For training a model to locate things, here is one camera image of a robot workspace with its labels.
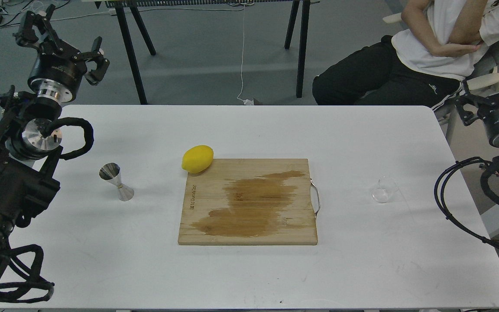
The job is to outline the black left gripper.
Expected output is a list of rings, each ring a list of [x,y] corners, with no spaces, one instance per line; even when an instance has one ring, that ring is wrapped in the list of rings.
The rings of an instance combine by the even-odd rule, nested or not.
[[[27,81],[30,89],[39,91],[44,81],[53,81],[66,90],[62,92],[62,102],[67,103],[76,99],[83,75],[90,85],[99,85],[110,61],[101,49],[102,37],[95,38],[91,51],[78,55],[80,62],[69,60],[75,48],[63,41],[50,24],[56,8],[50,4],[44,12],[27,11],[13,36],[20,47],[33,48],[38,53]],[[96,68],[87,72],[85,62],[95,62]]]

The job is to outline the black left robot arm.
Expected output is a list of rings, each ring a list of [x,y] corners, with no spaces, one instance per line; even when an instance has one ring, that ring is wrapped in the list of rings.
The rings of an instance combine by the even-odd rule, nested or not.
[[[82,118],[62,118],[65,104],[77,96],[83,78],[103,79],[109,60],[94,40],[81,52],[59,38],[50,24],[56,7],[24,14],[16,44],[36,50],[30,91],[11,86],[0,94],[0,302],[48,301],[54,284],[41,274],[44,252],[36,244],[10,247],[15,228],[25,228],[45,211],[61,184],[53,178],[60,160],[80,157],[94,144],[94,130]]]

